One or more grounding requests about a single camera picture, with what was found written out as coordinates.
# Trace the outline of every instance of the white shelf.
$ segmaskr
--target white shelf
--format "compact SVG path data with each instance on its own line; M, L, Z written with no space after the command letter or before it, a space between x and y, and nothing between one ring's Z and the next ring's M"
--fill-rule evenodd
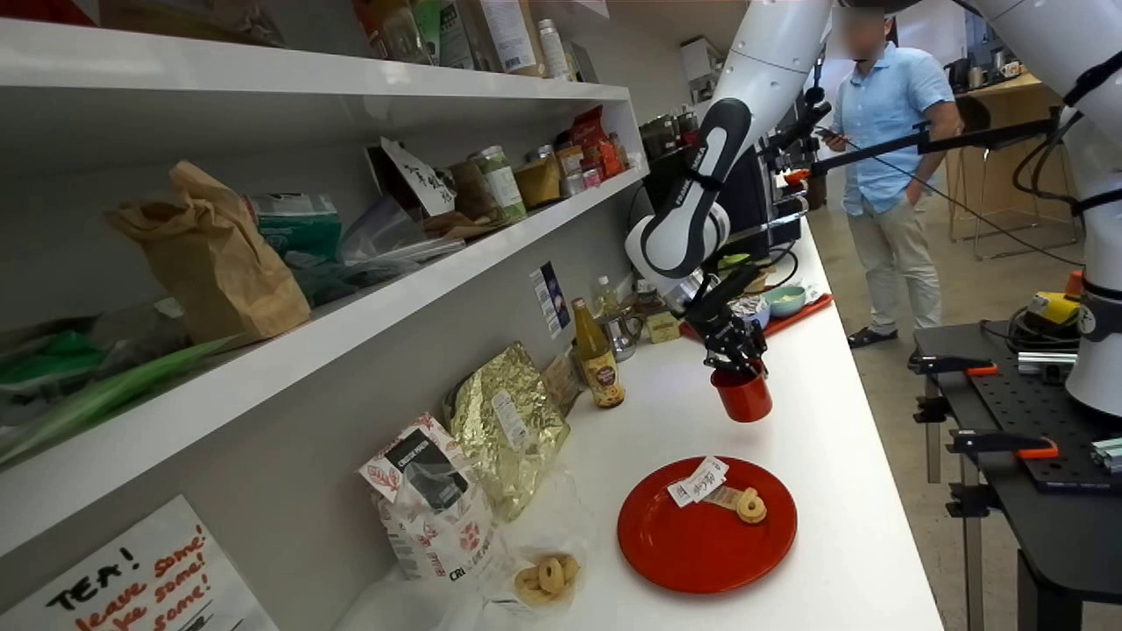
M469 284L542 234L572 223L647 175L640 154L594 191L547 207L469 248L459 248L395 284L385 284L301 328L238 353L236 360L183 383L5 473L0 473L0 557L97 498L177 455L199 439L236 425L252 406L316 375L346 352L367 345L433 297Z
M224 44L109 29L0 19L0 87L10 92L171 92L171 96L358 96L367 106L424 103L628 103L624 87L472 73L265 44Z

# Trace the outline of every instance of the brown paper bag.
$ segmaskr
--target brown paper bag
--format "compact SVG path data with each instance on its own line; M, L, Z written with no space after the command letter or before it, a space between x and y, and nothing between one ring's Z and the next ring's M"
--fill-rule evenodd
M247 202L190 162L168 175L177 199L115 207L109 223L142 248L192 340L265 340L307 323L310 309Z

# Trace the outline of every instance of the floor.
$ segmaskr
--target floor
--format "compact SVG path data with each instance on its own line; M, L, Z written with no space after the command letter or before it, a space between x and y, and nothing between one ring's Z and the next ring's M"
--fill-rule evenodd
M1005 318L1013 309L1033 297L1039 289L1062 289L1070 262L1055 262L1048 255L1027 251L1019 241L1005 234L993 234L988 223L959 214L952 219L945 202L929 207L929 238L940 261L945 323L979 323L979 318ZM866 316L866 281L859 261L853 251L853 238L840 210L813 210L808 214L813 238L820 261L829 277L829 290L836 297L840 318L847 328L862 325ZM1077 229L1070 222L1050 219L1013 219L1009 223L1015 238L1048 248L1055 255L1078 255ZM901 325L901 345L881 345L854 352L859 375L868 393L873 416L881 425L881 439L888 446L916 542L923 552L940 612L945 631L964 631L964 560L959 560L959 524L944 511L945 482L957 482L957 455L944 455L944 485L924 482L924 436L912 422L916 393L923 383L905 373L905 353L912 352L912 334ZM984 554L984 631L1013 631L1015 629L1015 542L1000 514L980 524L980 554ZM1083 608L1083 631L1117 631L1122 608Z

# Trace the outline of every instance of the black workbench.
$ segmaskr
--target black workbench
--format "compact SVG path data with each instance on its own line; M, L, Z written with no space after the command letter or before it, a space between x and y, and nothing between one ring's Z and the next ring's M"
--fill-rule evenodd
M1015 356L988 325L944 325L916 334L923 353L993 356L1009 385L1055 390L1062 383L1015 375ZM993 406L979 395L979 383L964 373L929 375L945 395L957 429L1000 432ZM1070 436L1070 416L1039 422L1046 436ZM1090 446L1062 446L1062 460L1088 460ZM1019 631L1078 631L1083 601L1122 603L1122 494L1050 491L1040 489L1013 455L980 460L988 489L1019 542Z

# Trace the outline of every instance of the food item on plate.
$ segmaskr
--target food item on plate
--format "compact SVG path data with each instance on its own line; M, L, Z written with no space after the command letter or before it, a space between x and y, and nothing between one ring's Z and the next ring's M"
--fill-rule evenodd
M577 560L572 554L547 554L547 557L536 557L534 567L522 567L515 575L515 596L524 608L550 608L572 591L575 578L577 578Z
M762 491L755 491L755 489L742 489L742 491L732 498L732 511L736 511L742 524L764 524L764 520L769 520L769 506L764 506Z

